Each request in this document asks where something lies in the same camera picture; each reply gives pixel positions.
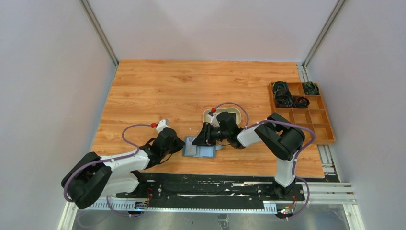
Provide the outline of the blue card holder wallet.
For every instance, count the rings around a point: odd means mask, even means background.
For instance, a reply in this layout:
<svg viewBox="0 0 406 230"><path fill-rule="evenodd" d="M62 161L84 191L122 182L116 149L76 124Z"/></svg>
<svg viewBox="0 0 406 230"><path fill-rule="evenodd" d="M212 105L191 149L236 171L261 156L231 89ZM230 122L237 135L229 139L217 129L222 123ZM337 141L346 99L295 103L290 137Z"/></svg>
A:
<svg viewBox="0 0 406 230"><path fill-rule="evenodd" d="M221 150L223 146L221 145L215 145L215 146L197 146L197 152L194 158L215 158L217 151ZM182 156L183 157L188 157L185 156L185 146L182 149Z"/></svg>

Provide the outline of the grey card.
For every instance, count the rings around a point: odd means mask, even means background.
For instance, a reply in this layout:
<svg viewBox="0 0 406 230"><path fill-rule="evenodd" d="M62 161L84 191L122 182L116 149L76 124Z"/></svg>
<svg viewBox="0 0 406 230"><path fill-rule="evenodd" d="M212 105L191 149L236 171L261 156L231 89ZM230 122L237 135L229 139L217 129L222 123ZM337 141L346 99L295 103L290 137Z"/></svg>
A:
<svg viewBox="0 0 406 230"><path fill-rule="evenodd" d="M185 156L194 157L197 152L197 146L192 145L196 137L187 137L185 141Z"/></svg>

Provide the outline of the beige oval tray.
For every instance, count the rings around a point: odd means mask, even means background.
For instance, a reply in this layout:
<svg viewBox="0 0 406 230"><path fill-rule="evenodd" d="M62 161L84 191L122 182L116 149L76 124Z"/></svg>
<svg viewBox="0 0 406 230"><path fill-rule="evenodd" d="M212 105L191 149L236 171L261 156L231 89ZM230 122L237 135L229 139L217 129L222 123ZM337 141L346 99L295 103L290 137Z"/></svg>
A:
<svg viewBox="0 0 406 230"><path fill-rule="evenodd" d="M211 112L211 111L212 111L211 109L207 109L207 110L205 110L205 111L203 112L203 122L208 122L208 123L210 123L210 122L209 122L209 119L208 119L208 117L207 117L207 115L208 115L208 113ZM232 108L232 107L229 107L229 108L217 108L216 111L215 111L215 113L217 113L217 115L220 114L220 113L222 113L222 112L231 113L231 114L233 115L234 120L235 120L235 123L236 123L237 125L239 125L239 124L241 123L241 120L242 120L242 118L241 118L241 112L240 112L238 109Z"/></svg>

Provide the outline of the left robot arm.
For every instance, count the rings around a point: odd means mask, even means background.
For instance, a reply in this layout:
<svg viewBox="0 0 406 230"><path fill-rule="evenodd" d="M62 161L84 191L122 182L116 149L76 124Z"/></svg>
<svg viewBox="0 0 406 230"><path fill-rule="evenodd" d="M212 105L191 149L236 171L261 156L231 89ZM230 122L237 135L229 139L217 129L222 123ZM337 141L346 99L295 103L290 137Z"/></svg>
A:
<svg viewBox="0 0 406 230"><path fill-rule="evenodd" d="M147 185L135 172L161 164L167 155L181 151L184 145L174 129L165 127L155 138L142 146L135 145L135 150L130 152L112 156L89 152L62 179L64 198L79 209L117 193L141 198Z"/></svg>

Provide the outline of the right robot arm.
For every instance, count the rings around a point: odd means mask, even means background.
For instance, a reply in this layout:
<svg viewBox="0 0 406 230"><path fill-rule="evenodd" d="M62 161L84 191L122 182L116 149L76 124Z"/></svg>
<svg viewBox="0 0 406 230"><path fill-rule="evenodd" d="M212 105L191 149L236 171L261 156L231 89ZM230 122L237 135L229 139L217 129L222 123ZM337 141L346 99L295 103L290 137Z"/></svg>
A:
<svg viewBox="0 0 406 230"><path fill-rule="evenodd" d="M273 193L279 200L286 200L293 193L296 182L295 166L298 154L306 148L303 126L290 123L278 113L245 128L239 127L236 114L221 112L208 115L210 122L204 122L193 146L216 146L226 140L231 147L243 149L263 142L277 158L277 172L274 177Z"/></svg>

